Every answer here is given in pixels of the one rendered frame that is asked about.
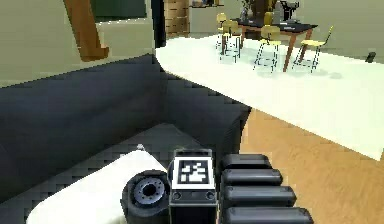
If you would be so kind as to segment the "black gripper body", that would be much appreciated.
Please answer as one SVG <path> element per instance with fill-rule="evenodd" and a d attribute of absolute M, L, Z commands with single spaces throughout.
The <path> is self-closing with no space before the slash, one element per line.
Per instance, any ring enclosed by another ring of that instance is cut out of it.
<path fill-rule="evenodd" d="M 127 224 L 170 224 L 170 186 L 161 170 L 136 174 L 125 185 L 121 207 Z"/>

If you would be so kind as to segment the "dark grey sofa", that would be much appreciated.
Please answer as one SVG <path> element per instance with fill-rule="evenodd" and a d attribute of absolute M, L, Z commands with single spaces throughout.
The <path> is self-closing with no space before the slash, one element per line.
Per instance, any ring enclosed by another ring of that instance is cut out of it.
<path fill-rule="evenodd" d="M 167 73 L 152 54 L 0 88 L 0 224 L 143 145 L 236 153 L 250 108 Z"/>

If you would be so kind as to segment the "white cushion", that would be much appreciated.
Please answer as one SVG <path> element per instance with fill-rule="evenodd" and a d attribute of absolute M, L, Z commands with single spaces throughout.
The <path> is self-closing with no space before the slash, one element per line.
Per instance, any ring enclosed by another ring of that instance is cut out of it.
<path fill-rule="evenodd" d="M 132 177 L 146 170 L 165 168 L 147 151 L 121 156 L 40 202 L 26 224 L 127 224 L 122 191 Z"/>

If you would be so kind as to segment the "brown wooden beam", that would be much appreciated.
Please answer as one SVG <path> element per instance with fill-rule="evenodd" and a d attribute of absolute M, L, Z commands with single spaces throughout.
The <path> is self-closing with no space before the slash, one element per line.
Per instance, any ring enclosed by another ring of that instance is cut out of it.
<path fill-rule="evenodd" d="M 74 38 L 84 62 L 108 57 L 109 48 L 100 42 L 90 0 L 63 0 Z"/>

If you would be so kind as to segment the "brown wooden chest of drawers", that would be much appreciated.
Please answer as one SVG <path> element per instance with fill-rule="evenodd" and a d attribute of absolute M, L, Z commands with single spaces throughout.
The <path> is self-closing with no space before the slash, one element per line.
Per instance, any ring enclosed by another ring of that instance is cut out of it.
<path fill-rule="evenodd" d="M 164 16 L 168 36 L 189 34 L 189 0 L 164 0 Z"/>

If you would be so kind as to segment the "dark green framed picture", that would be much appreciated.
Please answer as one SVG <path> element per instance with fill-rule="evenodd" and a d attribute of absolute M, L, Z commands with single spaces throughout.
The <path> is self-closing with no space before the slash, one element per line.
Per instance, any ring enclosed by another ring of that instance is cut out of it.
<path fill-rule="evenodd" d="M 145 18 L 145 0 L 90 0 L 96 22 Z"/>

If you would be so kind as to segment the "house plant in vase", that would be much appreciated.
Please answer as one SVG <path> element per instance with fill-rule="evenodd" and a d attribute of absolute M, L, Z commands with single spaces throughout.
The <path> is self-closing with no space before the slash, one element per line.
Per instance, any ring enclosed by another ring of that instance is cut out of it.
<path fill-rule="evenodd" d="M 242 10 L 240 13 L 240 20 L 245 21 L 253 17 L 253 3 L 254 0 L 239 0 L 242 5 Z"/>

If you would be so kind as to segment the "black top wooden dining table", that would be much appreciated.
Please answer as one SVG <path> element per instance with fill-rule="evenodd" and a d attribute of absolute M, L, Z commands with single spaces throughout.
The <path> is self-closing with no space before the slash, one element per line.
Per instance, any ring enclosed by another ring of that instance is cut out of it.
<path fill-rule="evenodd" d="M 245 33 L 247 30 L 257 31 L 260 32 L 261 28 L 264 25 L 264 21 L 261 19 L 252 19 L 252 20 L 246 20 L 241 21 L 239 18 L 235 18 L 235 21 L 238 22 L 239 27 L 242 31 L 242 40 L 245 38 Z M 288 49 L 286 52 L 285 62 L 283 66 L 283 71 L 286 72 L 292 51 L 296 42 L 296 39 L 298 36 L 304 34 L 305 40 L 310 39 L 312 35 L 312 31 L 314 28 L 316 28 L 315 24 L 303 24 L 303 23 L 292 23 L 292 24 L 277 24 L 277 27 L 280 28 L 280 33 L 282 35 L 289 36 L 289 44 Z"/>

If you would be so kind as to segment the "grey coffee machine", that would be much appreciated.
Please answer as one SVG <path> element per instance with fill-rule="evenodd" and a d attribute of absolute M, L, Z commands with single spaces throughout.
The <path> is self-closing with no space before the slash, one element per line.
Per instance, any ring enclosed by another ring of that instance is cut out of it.
<path fill-rule="evenodd" d="M 298 1 L 296 2 L 288 2 L 281 0 L 280 4 L 283 9 L 283 20 L 288 22 L 288 21 L 294 21 L 296 22 L 296 19 L 292 18 L 293 12 L 300 7 L 300 3 Z"/>

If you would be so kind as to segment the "black post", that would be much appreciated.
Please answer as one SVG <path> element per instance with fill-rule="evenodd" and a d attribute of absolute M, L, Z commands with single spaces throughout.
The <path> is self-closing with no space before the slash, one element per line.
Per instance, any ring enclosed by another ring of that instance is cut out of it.
<path fill-rule="evenodd" d="M 151 0 L 155 47 L 166 45 L 164 0 Z"/>

